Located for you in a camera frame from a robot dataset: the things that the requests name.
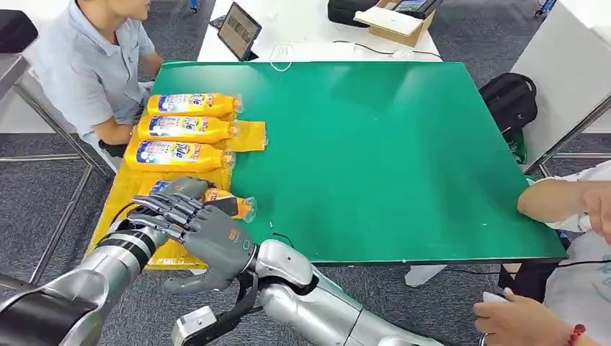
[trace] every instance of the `black backpack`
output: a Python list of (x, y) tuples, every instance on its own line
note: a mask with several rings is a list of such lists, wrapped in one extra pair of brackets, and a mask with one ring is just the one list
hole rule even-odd
[(505, 139), (537, 117), (537, 87), (521, 74), (506, 73), (479, 89)]
[(353, 27), (369, 27), (367, 24), (354, 21), (354, 14), (357, 11), (367, 11), (377, 3), (378, 0), (329, 0), (326, 7), (327, 17), (335, 23)]
[(0, 9), (0, 53), (21, 53), (38, 37), (38, 30), (21, 11)]

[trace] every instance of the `tablet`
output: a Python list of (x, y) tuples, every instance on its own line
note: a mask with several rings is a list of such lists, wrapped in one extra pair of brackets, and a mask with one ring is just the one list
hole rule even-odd
[(261, 32), (257, 23), (237, 3), (233, 3), (218, 30), (218, 38), (240, 61), (248, 60), (250, 48)]

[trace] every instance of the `bottle label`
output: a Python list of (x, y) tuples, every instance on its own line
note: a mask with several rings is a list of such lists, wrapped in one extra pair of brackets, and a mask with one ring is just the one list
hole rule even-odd
[(161, 192), (169, 184), (170, 182), (167, 182), (166, 180), (157, 180), (155, 182), (155, 185), (153, 185), (153, 187), (151, 188), (151, 193)]
[(148, 124), (148, 134), (151, 136), (201, 134), (207, 127), (206, 117), (152, 117)]
[(205, 193), (206, 202), (210, 202), (213, 200), (222, 200), (223, 198), (232, 198), (233, 195), (227, 191), (219, 190), (219, 189), (208, 189)]
[(195, 162), (199, 153), (196, 143), (142, 141), (135, 159), (142, 164), (176, 164)]
[(214, 96), (210, 94), (179, 94), (159, 97), (159, 112), (186, 112), (193, 106), (212, 107)]

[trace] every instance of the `gray carpet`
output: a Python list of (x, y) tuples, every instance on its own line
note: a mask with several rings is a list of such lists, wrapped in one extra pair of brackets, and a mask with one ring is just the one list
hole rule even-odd
[[(194, 60), (212, 9), (204, 1), (192, 14), (187, 0), (153, 0), (145, 28), (166, 59)], [(532, 18), (535, 0), (446, 0), (431, 26), (443, 58), (464, 61), (477, 85), (508, 71), (540, 22)], [(142, 80), (151, 76), (141, 74)], [(580, 136), (572, 151), (609, 151), (609, 136)], [(68, 152), (54, 135), (0, 135), (0, 156)], [(589, 166), (583, 161), (554, 161), (554, 174), (570, 174)], [(84, 164), (40, 162), (0, 163), (0, 271), (27, 279), (55, 228)], [(110, 182), (93, 175), (86, 186), (66, 236), (43, 276), (43, 282), (77, 265), (92, 235)], [(498, 266), (467, 266), (495, 271)], [(381, 316), (435, 334), (460, 345), (475, 345), (472, 305), (481, 291), (496, 289), (495, 275), (442, 272), (427, 284), (410, 288), (403, 276), (407, 266), (323, 267), (321, 271)], [(145, 271), (110, 315), (101, 345), (170, 345), (174, 320), (203, 305), (228, 309), (236, 286), (220, 293), (170, 296), (161, 284), (170, 275), (186, 272)], [(9, 292), (0, 290), (0, 299)], [(214, 345), (307, 345), (299, 336), (277, 326), (263, 313), (249, 316)]]

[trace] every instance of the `light blue shirt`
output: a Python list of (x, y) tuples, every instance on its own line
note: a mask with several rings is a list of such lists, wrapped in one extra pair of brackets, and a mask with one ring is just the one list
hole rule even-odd
[(68, 8), (43, 31), (34, 68), (53, 105), (90, 144), (93, 125), (115, 117), (136, 124), (149, 96), (138, 83), (138, 59), (155, 52), (142, 23), (128, 19), (108, 42), (70, 0)]

